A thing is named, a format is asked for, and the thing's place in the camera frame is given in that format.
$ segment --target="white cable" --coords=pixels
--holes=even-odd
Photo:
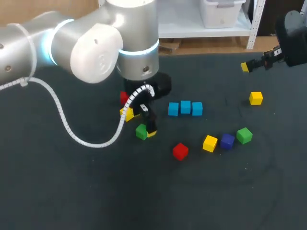
[[[13,85],[17,85],[17,84],[20,84],[20,83],[24,83],[26,82],[27,80],[25,78],[20,78],[20,79],[17,79],[17,80],[14,80],[10,83],[7,83],[7,84],[4,84],[4,85],[1,85],[0,86],[0,91],[3,90],[3,89],[6,89],[6,88],[9,88]],[[126,118],[126,112],[127,112],[127,109],[129,108],[130,104],[132,103],[132,101],[144,90],[148,90],[150,95],[152,97],[154,97],[154,89],[151,85],[148,85],[148,84],[145,84],[145,85],[142,85],[141,87],[137,88],[136,91],[133,92],[133,94],[129,97],[129,99],[127,100],[124,108],[123,108],[123,112],[122,112],[122,115],[120,117],[120,121],[119,121],[119,124],[118,124],[118,127],[117,127],[117,130],[114,134],[114,136],[107,142],[105,143],[102,143],[102,144],[92,144],[92,143],[88,143],[84,140],[81,140],[80,138],[78,138],[74,133],[73,131],[71,130],[71,128],[69,127],[68,123],[67,123],[67,120],[66,120],[66,117],[64,115],[64,112],[63,112],[63,109],[62,109],[62,106],[61,106],[61,103],[59,102],[59,99],[56,95],[56,93],[53,91],[53,89],[46,83],[44,82],[43,80],[40,80],[38,78],[35,78],[35,77],[31,77],[29,79],[29,81],[31,82],[36,82],[40,85],[42,85],[46,90],[48,90],[48,92],[51,94],[54,102],[56,103],[56,106],[58,108],[58,111],[59,111],[59,115],[61,117],[61,120],[62,120],[62,123],[66,129],[66,131],[68,132],[68,134],[71,136],[72,139],[74,139],[75,141],[77,141],[79,144],[81,145],[84,145],[86,147],[89,147],[89,148],[104,148],[104,147],[107,147],[109,145],[111,145],[114,141],[116,141],[116,139],[119,137],[120,135],[120,132],[121,130],[123,129],[123,126],[124,126],[124,123],[125,123],[125,118]]]

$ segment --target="cube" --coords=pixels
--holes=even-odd
[[[145,140],[147,138],[146,125],[140,124],[136,130],[135,134],[139,139]]]
[[[181,101],[180,112],[181,114],[190,114],[191,113],[191,101]]]
[[[179,103],[170,102],[168,104],[168,115],[178,116],[178,112],[179,112]]]
[[[220,146],[223,149],[230,150],[232,149],[232,146],[234,145],[235,137],[229,134],[224,134],[222,136]]]
[[[217,138],[214,138],[208,135],[203,143],[202,148],[208,152],[213,152],[215,149],[216,143],[217,143]]]
[[[253,138],[253,134],[248,130],[248,128],[243,128],[237,131],[236,138],[240,141],[242,145],[248,143]]]
[[[193,102],[192,103],[192,116],[201,116],[202,115],[202,103]]]
[[[120,92],[119,99],[120,99],[120,104],[124,106],[127,100],[129,99],[129,96],[126,92]]]
[[[249,96],[249,102],[251,105],[261,105],[263,100],[261,92],[251,92]]]
[[[189,153],[189,149],[182,143],[177,144],[173,148],[173,156],[178,160],[182,161]]]
[[[123,114],[123,108],[119,111],[119,114],[122,115]],[[130,107],[127,109],[126,112],[126,118],[125,121],[128,122],[130,121],[132,118],[134,118],[134,114],[133,114],[133,109],[131,109]]]

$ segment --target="floor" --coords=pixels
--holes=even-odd
[[[254,49],[247,50],[248,37],[162,39],[162,55],[264,52],[278,46],[276,37],[257,37]]]

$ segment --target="wall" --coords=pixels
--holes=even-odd
[[[22,23],[53,10],[79,18],[97,8],[97,0],[1,0],[0,26]]]

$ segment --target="red cube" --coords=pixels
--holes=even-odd
[[[119,97],[120,97],[120,104],[122,106],[124,106],[125,103],[127,102],[127,100],[129,99],[128,94],[126,92],[120,92],[120,96]]]
[[[188,153],[189,149],[182,143],[177,144],[176,147],[173,148],[173,156],[179,161],[182,161]]]

